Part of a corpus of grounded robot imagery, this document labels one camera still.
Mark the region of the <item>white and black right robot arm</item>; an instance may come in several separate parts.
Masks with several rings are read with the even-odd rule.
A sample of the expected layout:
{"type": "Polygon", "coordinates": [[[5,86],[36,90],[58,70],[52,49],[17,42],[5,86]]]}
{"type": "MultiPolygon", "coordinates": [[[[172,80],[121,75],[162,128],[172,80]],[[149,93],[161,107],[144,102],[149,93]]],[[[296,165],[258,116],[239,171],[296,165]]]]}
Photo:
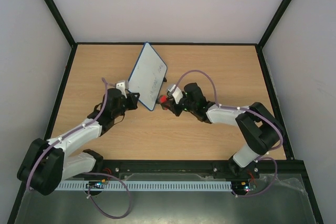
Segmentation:
{"type": "Polygon", "coordinates": [[[283,143],[284,128],[260,102],[244,107],[223,106],[208,101],[197,83],[187,84],[184,91],[172,85],[156,102],[175,116],[185,111],[204,123],[238,127],[246,143],[228,161],[229,172],[236,178],[247,172],[251,162],[283,143]]]}

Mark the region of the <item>small blue-framed whiteboard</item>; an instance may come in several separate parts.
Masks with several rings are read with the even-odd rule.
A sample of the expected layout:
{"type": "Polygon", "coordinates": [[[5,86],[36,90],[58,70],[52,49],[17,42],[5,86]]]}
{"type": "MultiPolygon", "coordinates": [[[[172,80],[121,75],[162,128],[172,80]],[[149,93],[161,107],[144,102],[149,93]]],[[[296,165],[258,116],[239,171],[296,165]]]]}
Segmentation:
{"type": "Polygon", "coordinates": [[[139,101],[153,111],[166,73],[166,63],[152,45],[145,42],[128,79],[128,91],[139,93],[139,101]]]}

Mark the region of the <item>red whiteboard eraser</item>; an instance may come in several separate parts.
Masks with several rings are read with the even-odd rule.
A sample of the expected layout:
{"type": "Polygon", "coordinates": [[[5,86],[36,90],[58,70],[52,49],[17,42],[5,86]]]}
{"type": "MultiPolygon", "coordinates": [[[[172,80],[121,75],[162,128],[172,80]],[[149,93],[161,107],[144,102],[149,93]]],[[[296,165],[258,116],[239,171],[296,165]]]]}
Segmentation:
{"type": "Polygon", "coordinates": [[[160,105],[168,105],[169,104],[169,98],[165,95],[162,95],[159,97],[159,104],[160,105]]]}

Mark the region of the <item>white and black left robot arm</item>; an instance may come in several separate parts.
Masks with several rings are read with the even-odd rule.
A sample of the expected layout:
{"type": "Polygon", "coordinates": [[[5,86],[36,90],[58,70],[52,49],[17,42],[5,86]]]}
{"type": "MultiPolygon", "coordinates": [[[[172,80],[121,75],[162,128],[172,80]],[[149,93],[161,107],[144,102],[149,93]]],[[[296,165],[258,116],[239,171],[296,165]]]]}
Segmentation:
{"type": "Polygon", "coordinates": [[[123,94],[110,88],[87,118],[67,133],[42,140],[35,139],[20,165],[17,178],[27,189],[42,195],[51,194],[63,180],[83,173],[98,173],[103,169],[103,156],[86,149],[74,156],[73,153],[91,140],[103,136],[110,130],[119,116],[138,107],[139,93],[123,94]]]}

